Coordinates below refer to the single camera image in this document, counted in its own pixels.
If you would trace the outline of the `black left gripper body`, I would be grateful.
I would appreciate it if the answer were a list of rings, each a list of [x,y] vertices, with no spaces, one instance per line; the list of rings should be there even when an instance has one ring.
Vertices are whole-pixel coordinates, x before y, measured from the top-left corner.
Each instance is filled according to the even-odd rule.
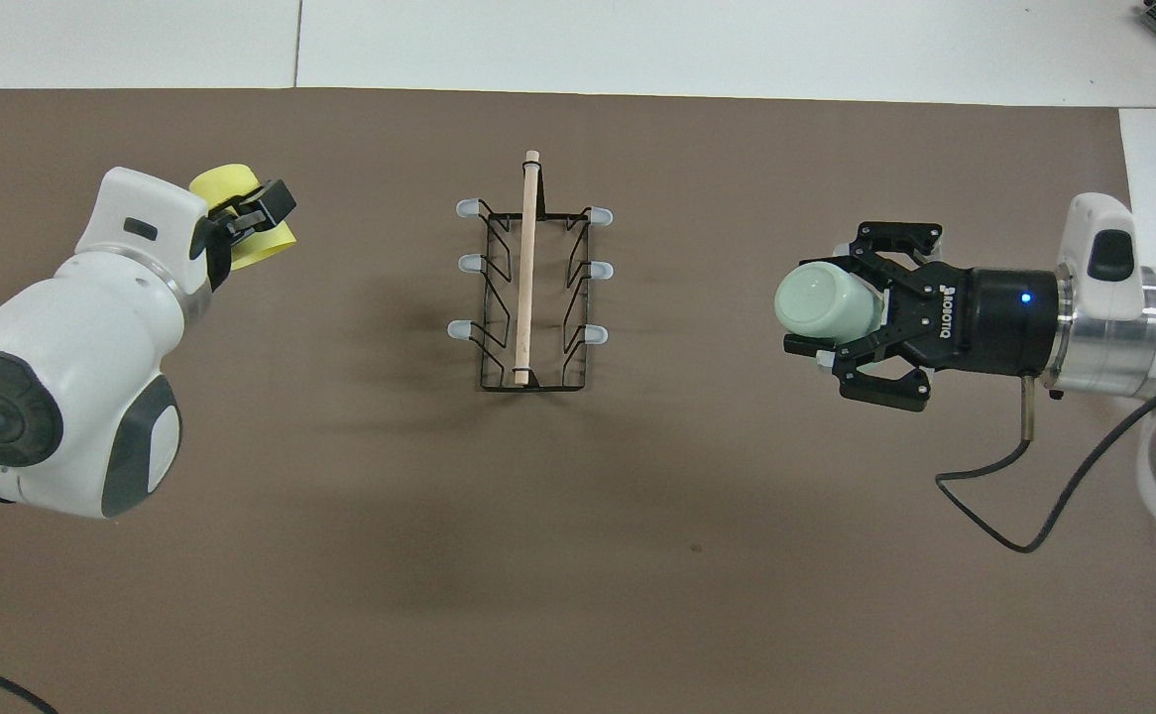
[[[191,259],[206,256],[206,276],[212,292],[224,284],[232,272],[234,245],[242,240],[242,231],[234,225],[237,213],[216,209],[197,220],[191,238]]]

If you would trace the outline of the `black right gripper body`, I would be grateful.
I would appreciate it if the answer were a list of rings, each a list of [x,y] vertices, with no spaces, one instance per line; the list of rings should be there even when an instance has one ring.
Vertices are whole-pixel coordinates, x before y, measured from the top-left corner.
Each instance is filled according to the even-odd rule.
[[[933,289],[922,366],[1017,378],[1048,366],[1060,298],[1053,272],[949,267]]]

